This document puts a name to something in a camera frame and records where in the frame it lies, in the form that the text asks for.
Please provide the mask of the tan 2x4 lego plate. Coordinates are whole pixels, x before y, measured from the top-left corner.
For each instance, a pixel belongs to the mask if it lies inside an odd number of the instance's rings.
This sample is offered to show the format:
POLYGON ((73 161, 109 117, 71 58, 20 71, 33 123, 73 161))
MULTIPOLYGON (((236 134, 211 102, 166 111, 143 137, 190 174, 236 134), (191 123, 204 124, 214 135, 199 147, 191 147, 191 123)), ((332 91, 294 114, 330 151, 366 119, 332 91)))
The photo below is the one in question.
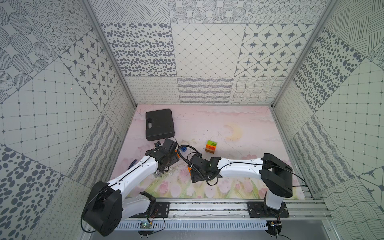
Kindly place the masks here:
POLYGON ((205 152, 208 152, 208 153, 211 153, 211 154, 214 154, 215 151, 214 150, 211 150, 211 149, 205 149, 205 152))

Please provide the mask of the orange 2x4 lego plate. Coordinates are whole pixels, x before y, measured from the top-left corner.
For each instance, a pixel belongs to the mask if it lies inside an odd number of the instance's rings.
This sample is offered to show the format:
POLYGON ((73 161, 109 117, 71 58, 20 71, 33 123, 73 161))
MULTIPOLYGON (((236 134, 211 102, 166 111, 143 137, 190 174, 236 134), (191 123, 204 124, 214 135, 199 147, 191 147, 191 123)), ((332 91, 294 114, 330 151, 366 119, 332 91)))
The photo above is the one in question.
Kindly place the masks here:
POLYGON ((211 150, 211 151, 215 151, 216 150, 216 146, 206 145, 206 149, 207 150, 211 150))

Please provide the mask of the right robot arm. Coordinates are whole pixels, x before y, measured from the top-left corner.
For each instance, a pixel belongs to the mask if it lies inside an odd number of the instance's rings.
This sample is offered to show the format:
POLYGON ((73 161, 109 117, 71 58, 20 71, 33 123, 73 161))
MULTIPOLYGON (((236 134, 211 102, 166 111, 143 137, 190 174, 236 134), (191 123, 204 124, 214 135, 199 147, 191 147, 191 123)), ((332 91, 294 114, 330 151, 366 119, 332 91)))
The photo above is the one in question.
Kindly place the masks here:
POLYGON ((279 211, 283 200, 293 196, 293 169, 269 153, 251 160, 212 157, 209 161, 195 154, 188 167, 193 183, 231 177, 262 180, 268 188, 265 207, 270 210, 279 211))

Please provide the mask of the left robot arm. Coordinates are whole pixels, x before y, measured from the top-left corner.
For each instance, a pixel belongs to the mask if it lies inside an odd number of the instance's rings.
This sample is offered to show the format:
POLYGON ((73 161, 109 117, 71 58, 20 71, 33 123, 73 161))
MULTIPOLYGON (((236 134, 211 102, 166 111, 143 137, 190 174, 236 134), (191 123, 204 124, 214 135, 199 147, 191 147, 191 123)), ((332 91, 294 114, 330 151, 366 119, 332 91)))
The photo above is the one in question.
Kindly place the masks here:
POLYGON ((178 162, 175 150, 162 153, 151 150, 132 168, 105 183, 99 181, 91 189, 81 214, 80 223, 86 222, 102 236, 111 234, 122 220, 134 216, 150 218, 158 212, 156 198, 147 192, 127 198, 128 194, 146 177, 168 170, 178 162))

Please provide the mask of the black plastic case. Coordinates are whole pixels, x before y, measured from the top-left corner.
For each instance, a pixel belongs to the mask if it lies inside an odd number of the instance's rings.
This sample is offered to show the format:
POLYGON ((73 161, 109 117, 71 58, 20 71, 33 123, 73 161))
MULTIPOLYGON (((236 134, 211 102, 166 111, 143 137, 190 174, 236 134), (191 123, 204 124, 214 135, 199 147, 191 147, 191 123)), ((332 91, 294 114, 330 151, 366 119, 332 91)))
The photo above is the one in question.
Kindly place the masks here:
POLYGON ((175 136, 175 127, 171 109, 146 112, 146 139, 162 140, 175 136))

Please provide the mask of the green circuit board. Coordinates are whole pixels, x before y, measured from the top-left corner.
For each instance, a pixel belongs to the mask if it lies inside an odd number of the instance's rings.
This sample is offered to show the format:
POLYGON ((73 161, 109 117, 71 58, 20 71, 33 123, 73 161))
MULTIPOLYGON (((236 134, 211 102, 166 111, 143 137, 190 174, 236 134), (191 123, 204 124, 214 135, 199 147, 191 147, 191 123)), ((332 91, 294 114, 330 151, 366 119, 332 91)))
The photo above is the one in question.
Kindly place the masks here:
POLYGON ((152 231, 153 225, 150 222, 141 221, 139 224, 139 231, 152 231))

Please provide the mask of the aluminium front rail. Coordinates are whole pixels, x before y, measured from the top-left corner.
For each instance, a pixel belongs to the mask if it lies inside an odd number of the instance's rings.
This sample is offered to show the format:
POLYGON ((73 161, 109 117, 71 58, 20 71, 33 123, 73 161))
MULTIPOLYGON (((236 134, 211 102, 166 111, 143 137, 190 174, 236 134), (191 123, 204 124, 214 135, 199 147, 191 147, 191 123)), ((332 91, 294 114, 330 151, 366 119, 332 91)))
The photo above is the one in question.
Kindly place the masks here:
POLYGON ((229 222, 229 221, 274 221, 274 220, 329 220, 331 213, 320 200, 285 200, 289 218, 250 218, 247 202, 263 200, 203 200, 203 199, 158 199, 170 202, 168 218, 127 218, 122 221, 154 219, 167 222, 229 222))

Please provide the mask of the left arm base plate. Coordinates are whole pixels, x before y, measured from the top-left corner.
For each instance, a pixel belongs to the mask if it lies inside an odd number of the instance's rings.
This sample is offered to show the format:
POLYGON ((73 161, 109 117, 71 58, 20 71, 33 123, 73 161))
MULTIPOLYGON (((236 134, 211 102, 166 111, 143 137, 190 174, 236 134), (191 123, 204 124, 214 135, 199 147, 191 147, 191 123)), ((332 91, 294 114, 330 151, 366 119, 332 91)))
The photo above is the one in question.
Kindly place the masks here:
POLYGON ((150 204, 149 210, 142 214, 136 214, 131 218, 150 218, 155 216, 156 218, 168 218, 170 211, 170 202, 156 202, 150 204))

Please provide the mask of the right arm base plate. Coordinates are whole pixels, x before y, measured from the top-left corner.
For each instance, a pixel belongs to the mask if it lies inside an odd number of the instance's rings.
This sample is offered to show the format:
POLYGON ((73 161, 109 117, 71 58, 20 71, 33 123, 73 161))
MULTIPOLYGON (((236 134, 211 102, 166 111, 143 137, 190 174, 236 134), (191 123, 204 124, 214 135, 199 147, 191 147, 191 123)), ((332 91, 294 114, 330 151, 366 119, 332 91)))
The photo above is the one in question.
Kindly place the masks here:
POLYGON ((290 214, 285 202, 282 202, 280 209, 275 210, 267 207, 264 202, 247 202, 247 209, 250 218, 289 218, 290 214))

